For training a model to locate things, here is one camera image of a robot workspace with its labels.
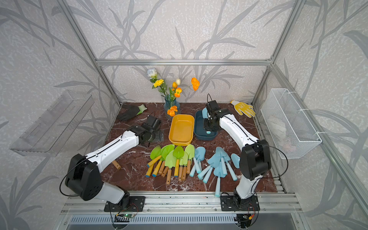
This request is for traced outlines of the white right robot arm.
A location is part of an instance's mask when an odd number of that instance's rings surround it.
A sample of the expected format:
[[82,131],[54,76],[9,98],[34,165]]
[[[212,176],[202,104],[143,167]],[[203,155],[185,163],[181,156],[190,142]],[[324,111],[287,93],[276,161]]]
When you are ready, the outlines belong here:
[[207,131],[226,131],[241,150],[239,167],[242,178],[235,189],[238,200],[250,198],[256,184],[271,169],[269,144],[249,133],[228,109],[220,108],[215,100],[206,104],[208,118],[204,121]]

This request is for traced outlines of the light green square shovel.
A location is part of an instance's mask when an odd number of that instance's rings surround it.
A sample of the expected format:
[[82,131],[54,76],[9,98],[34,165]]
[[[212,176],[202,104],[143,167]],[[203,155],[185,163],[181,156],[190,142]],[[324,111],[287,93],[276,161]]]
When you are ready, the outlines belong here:
[[167,177],[166,177],[166,184],[169,185],[171,182],[172,176],[172,168],[176,165],[176,157],[173,155],[174,150],[172,150],[165,159],[165,166],[168,168]]

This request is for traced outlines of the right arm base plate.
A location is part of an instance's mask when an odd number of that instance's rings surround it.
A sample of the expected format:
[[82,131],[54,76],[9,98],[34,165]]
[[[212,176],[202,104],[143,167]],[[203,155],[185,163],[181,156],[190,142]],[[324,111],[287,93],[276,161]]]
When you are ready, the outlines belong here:
[[229,195],[222,192],[220,195],[220,204],[222,211],[253,211],[260,210],[258,197],[251,195],[247,199],[241,199],[238,194]]

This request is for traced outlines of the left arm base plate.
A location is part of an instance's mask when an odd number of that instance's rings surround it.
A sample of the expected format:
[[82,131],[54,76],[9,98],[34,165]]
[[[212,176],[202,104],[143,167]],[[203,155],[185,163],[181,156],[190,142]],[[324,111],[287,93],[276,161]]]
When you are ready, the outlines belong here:
[[142,212],[145,196],[130,196],[123,198],[118,204],[106,202],[104,212]]

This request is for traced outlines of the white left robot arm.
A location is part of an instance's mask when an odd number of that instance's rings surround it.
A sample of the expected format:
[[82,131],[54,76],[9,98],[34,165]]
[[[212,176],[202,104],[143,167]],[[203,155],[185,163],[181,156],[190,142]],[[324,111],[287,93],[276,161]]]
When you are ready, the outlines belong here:
[[62,181],[67,188],[75,193],[74,196],[80,197],[84,201],[95,198],[126,209],[129,206],[129,192],[103,182],[101,172],[130,149],[153,142],[155,133],[160,127],[161,120],[154,116],[148,116],[145,123],[130,127],[105,146],[85,156],[76,154],[72,157],[68,172]]

